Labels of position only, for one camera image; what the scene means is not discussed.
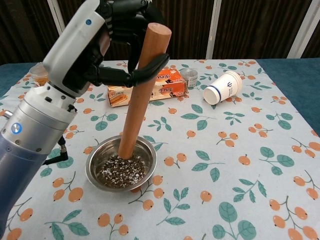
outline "orange package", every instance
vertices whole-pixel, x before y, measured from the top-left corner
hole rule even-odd
[[[175,68],[163,69],[156,77],[150,101],[181,97],[185,93],[185,80]],[[132,88],[108,86],[108,98],[112,107],[128,105]]]

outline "table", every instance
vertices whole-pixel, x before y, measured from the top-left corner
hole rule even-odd
[[[4,239],[319,237],[320,140],[264,69],[251,59],[171,60],[168,67],[194,68],[199,77],[184,97],[148,106],[139,135],[157,150],[152,178],[127,193],[88,182],[88,154],[122,131],[128,109],[110,107],[106,87],[91,86],[64,134],[69,159],[40,168],[12,209]],[[225,70],[243,78],[242,93],[210,106],[203,89]],[[14,110],[34,86],[28,76],[0,98],[1,108]]]

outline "crushed seeds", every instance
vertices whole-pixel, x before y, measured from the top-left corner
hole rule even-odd
[[[126,188],[139,182],[146,174],[146,165],[140,156],[122,159],[111,156],[98,170],[98,180],[109,188]]]

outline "blue stripe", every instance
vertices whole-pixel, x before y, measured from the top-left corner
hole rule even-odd
[[[212,86],[212,85],[209,85],[208,87],[214,88],[214,89],[218,92],[218,94],[219,94],[219,101],[218,101],[218,103],[220,103],[220,101],[221,101],[221,93],[220,93],[220,91],[218,90],[218,88],[216,88],[215,86]]]

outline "dark curtain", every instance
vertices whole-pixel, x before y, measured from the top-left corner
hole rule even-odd
[[[214,0],[153,0],[172,30],[171,59],[206,57]]]
[[[302,58],[320,58],[320,21],[302,54]]]
[[[71,20],[85,0],[58,0],[65,25]],[[111,42],[104,60],[126,60],[130,56],[130,47],[126,44]]]
[[[58,38],[46,0],[0,0],[0,65],[41,62]]]
[[[212,58],[286,58],[311,1],[223,0]]]

